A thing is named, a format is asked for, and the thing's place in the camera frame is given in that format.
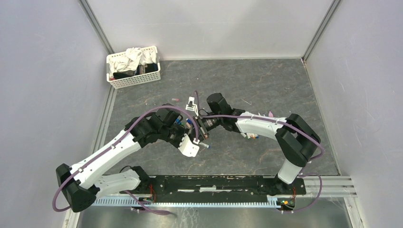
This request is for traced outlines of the clear capped blue marker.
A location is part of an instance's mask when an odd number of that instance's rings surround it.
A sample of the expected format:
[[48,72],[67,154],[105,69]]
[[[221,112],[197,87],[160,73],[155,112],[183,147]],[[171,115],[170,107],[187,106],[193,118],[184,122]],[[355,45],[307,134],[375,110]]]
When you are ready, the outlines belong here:
[[203,147],[205,147],[207,149],[210,148],[210,146],[208,144],[205,144],[203,142],[200,142],[199,145],[201,145],[201,146],[203,146]]

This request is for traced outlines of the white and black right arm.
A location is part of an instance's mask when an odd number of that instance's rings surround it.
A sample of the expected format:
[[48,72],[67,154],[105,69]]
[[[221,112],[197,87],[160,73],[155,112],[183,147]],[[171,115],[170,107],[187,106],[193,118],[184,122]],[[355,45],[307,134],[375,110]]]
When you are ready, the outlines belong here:
[[276,174],[274,186],[277,192],[286,194],[294,187],[294,180],[301,175],[306,165],[318,156],[317,149],[324,153],[318,134],[298,114],[289,117],[273,117],[253,114],[243,109],[232,108],[221,93],[214,93],[207,98],[210,111],[199,110],[198,95],[189,98],[188,111],[196,113],[197,130],[206,139],[208,132],[222,126],[229,132],[236,132],[246,137],[264,136],[275,140],[285,161]]

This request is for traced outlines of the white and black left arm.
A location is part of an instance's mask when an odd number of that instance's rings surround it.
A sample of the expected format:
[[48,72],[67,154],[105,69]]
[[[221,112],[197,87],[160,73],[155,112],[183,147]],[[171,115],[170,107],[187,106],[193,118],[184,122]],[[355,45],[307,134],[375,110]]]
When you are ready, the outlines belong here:
[[184,114],[182,108],[162,105],[134,118],[119,134],[97,152],[71,166],[63,163],[56,168],[58,189],[52,200],[53,210],[63,212],[71,209],[81,212],[90,207],[97,198],[135,190],[145,193],[149,180],[134,170],[104,175],[106,171],[125,157],[162,140],[177,148],[187,157],[195,157],[199,151],[199,130],[190,136],[176,119]]

